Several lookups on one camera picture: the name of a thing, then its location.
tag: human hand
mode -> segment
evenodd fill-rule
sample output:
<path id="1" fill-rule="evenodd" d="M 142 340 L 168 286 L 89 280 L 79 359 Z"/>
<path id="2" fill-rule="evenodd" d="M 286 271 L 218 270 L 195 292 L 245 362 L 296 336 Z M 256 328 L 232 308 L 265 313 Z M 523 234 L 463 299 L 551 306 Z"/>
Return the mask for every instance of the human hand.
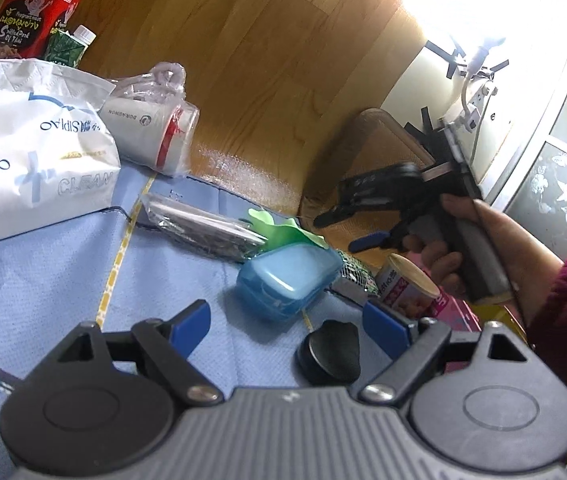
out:
<path id="1" fill-rule="evenodd" d="M 531 322 L 545 304 L 563 262 L 517 222 L 481 200 L 473 204 L 468 197 L 444 194 L 441 205 L 456 218 L 479 222 L 477 214 L 481 215 L 481 222 L 518 291 L 519 307 L 527 322 Z M 463 297 L 466 286 L 456 272 L 463 260 L 461 253 L 449 252 L 443 241 L 424 245 L 415 235 L 404 237 L 403 244 L 406 249 L 421 253 L 433 282 L 449 294 Z"/>

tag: green cloth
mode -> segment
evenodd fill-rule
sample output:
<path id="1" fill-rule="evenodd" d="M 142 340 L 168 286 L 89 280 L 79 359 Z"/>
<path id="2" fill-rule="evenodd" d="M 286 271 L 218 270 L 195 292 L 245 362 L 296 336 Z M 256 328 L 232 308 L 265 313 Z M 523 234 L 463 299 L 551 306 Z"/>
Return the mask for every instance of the green cloth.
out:
<path id="1" fill-rule="evenodd" d="M 329 248 L 323 236 L 304 231 L 297 225 L 294 218 L 288 218 L 282 224 L 276 225 L 273 216 L 268 211 L 248 209 L 248 214 L 253 231 L 268 239 L 262 248 L 262 253 L 300 242 L 318 245 L 323 249 Z"/>

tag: paper cup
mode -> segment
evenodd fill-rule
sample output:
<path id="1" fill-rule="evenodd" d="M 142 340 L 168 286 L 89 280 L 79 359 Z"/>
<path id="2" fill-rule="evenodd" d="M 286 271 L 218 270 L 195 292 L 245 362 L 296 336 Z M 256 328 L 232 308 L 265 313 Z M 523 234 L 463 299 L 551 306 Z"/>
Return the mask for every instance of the paper cup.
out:
<path id="1" fill-rule="evenodd" d="M 199 118 L 195 105 L 113 97 L 106 101 L 99 116 L 123 158 L 167 176 L 188 170 L 190 143 Z"/>
<path id="2" fill-rule="evenodd" d="M 399 254 L 391 254 L 375 276 L 382 303 L 407 314 L 436 310 L 438 286 L 423 270 Z"/>

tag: blue gripper pad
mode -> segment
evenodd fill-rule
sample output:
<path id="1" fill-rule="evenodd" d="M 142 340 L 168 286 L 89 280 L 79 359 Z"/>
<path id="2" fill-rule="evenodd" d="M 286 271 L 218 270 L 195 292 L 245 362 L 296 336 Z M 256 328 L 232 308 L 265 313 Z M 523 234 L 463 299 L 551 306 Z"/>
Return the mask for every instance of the blue gripper pad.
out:
<path id="1" fill-rule="evenodd" d="M 407 328 L 370 301 L 363 306 L 363 329 L 393 361 L 410 347 Z"/>
<path id="2" fill-rule="evenodd" d="M 379 247 L 386 238 L 388 238 L 388 231 L 377 231 L 361 238 L 357 238 L 350 242 L 348 246 L 348 251 L 351 253 L 360 253 L 362 251 L 367 251 L 368 249 L 374 249 Z"/>
<path id="3" fill-rule="evenodd" d="M 190 316 L 174 325 L 169 341 L 179 355 L 187 359 L 210 330 L 210 305 L 202 302 Z"/>

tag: gray ribbed plastic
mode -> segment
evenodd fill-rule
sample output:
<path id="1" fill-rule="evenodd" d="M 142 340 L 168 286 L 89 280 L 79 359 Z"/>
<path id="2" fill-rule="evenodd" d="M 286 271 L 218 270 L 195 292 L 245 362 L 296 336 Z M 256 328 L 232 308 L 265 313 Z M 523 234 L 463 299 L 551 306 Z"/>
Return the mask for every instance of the gray ribbed plastic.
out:
<path id="1" fill-rule="evenodd" d="M 12 480 L 52 478 L 19 470 Z M 496 478 L 436 457 L 418 443 L 398 412 L 360 404 L 344 388 L 238 388 L 225 404 L 189 410 L 149 457 L 99 476 L 99 480 Z M 557 466 L 507 478 L 567 480 L 567 473 Z"/>

